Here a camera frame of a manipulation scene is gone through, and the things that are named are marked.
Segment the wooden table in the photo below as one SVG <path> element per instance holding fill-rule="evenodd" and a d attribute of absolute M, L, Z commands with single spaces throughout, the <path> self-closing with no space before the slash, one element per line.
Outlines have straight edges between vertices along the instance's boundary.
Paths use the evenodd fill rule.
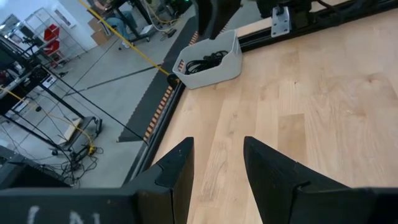
<path fill-rule="evenodd" d="M 256 49 L 238 78 L 185 90 L 154 161 L 195 138 L 188 223 L 261 223 L 245 136 L 350 187 L 397 187 L 396 21 L 393 10 Z"/>

